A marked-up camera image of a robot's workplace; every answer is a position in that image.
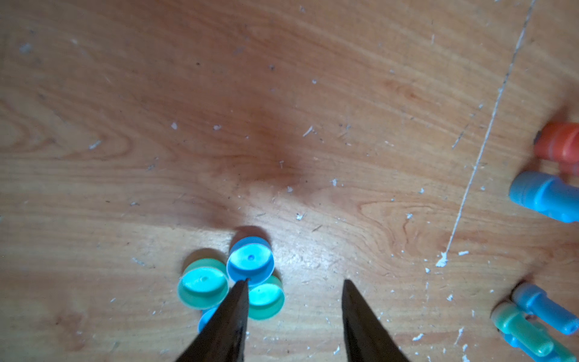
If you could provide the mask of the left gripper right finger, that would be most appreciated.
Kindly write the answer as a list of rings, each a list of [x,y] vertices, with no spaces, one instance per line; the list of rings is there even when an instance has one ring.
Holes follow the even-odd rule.
[[[342,288],[342,321],[348,361],[410,361],[349,279]]]

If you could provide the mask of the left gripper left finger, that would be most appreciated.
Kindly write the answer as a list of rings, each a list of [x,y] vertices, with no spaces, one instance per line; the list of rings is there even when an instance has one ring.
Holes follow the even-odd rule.
[[[248,280],[238,281],[176,361],[244,361],[248,313]]]

